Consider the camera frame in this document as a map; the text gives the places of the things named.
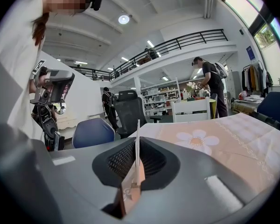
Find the backpack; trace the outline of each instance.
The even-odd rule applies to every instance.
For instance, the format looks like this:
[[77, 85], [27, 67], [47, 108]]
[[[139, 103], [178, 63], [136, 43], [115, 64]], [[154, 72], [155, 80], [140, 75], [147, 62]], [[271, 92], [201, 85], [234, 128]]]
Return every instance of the backpack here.
[[227, 70], [225, 70], [224, 66], [221, 63], [215, 62], [212, 65], [216, 68], [216, 72], [212, 71], [213, 73], [220, 76], [221, 79], [225, 79], [228, 77], [228, 72]]
[[107, 96], [107, 104], [110, 106], [110, 107], [114, 107], [114, 102], [117, 101], [117, 97], [111, 93], [111, 95], [109, 95], [108, 92], [104, 93], [106, 96]]

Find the tablecloth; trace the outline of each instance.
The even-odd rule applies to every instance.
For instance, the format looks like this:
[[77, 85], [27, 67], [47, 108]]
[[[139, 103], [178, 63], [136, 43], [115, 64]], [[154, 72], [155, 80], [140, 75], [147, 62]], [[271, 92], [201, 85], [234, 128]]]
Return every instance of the tablecloth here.
[[145, 124], [140, 136], [204, 152], [242, 177], [256, 194], [280, 177], [280, 131], [243, 113], [205, 121]]

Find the woman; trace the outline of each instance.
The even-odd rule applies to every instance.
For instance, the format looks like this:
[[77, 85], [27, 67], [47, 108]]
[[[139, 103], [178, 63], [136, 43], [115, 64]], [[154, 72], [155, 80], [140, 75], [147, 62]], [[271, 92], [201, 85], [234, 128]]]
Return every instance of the woman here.
[[21, 129], [29, 138], [43, 140], [41, 128], [32, 120], [29, 82], [42, 44], [49, 12], [73, 15], [85, 11], [91, 0], [17, 0], [0, 23], [0, 62], [11, 76], [18, 97], [8, 116], [10, 126]]

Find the office chair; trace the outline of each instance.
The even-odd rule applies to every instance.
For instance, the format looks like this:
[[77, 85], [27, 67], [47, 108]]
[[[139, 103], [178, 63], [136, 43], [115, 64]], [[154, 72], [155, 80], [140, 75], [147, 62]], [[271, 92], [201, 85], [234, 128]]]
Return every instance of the office chair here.
[[95, 118], [78, 123], [72, 145], [75, 148], [89, 147], [113, 142], [114, 139], [115, 132], [112, 127], [101, 118]]
[[211, 96], [210, 96], [211, 99], [214, 99], [216, 101], [216, 105], [213, 109], [213, 106], [212, 106], [212, 103], [210, 103], [210, 118], [211, 119], [215, 119], [215, 118], [218, 118], [218, 115], [216, 116], [217, 114], [217, 102], [218, 102], [218, 95], [216, 93], [213, 93]]
[[119, 92], [114, 107], [122, 124], [122, 127], [117, 129], [122, 139], [127, 138], [137, 130], [139, 119], [140, 127], [147, 123], [143, 113], [142, 99], [138, 97], [136, 91]]
[[257, 112], [280, 123], [280, 92], [270, 92], [257, 108]]

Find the flower pattern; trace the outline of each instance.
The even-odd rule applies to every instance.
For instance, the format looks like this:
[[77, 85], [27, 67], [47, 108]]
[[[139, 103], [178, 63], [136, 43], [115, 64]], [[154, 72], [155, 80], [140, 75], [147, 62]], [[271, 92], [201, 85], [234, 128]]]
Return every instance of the flower pattern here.
[[208, 155], [211, 155], [211, 148], [209, 146], [217, 145], [220, 141], [216, 136], [206, 137], [206, 132], [199, 129], [194, 130], [192, 134], [181, 132], [177, 133], [176, 136], [182, 141], [175, 144], [192, 148]]

